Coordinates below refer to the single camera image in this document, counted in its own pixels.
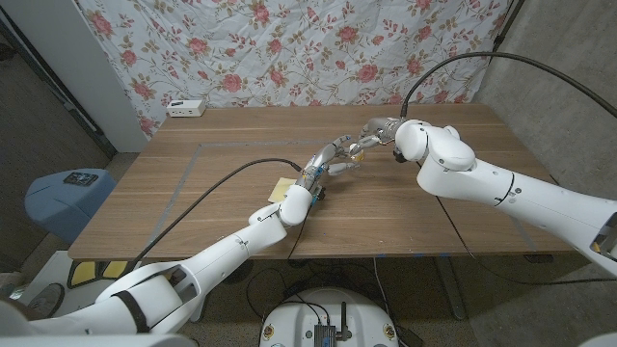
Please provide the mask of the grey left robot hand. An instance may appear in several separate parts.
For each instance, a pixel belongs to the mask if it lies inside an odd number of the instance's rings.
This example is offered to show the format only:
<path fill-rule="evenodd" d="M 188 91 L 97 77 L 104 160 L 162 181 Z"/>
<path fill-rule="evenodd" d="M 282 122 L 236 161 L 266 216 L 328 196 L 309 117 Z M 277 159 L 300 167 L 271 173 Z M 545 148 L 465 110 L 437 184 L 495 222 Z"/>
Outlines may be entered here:
<path fill-rule="evenodd" d="M 332 161 L 336 158 L 347 158 L 350 156 L 350 148 L 343 145 L 350 140 L 351 137 L 349 135 L 343 135 L 318 150 L 301 170 L 295 185 L 307 191 L 312 191 L 324 174 L 334 176 L 342 174 L 347 170 L 358 168 L 360 164 L 354 161 L 332 164 Z"/>

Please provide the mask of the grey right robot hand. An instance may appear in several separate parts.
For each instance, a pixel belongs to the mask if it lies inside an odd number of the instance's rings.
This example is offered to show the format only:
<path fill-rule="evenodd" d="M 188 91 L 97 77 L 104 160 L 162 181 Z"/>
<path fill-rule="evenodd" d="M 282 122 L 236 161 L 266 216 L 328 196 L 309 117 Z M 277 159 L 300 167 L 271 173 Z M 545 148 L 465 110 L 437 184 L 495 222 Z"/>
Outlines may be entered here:
<path fill-rule="evenodd" d="M 350 154 L 356 155 L 365 149 L 393 142 L 398 128 L 403 123 L 402 119 L 395 118 L 370 119 L 362 127 L 359 139 L 350 146 Z"/>

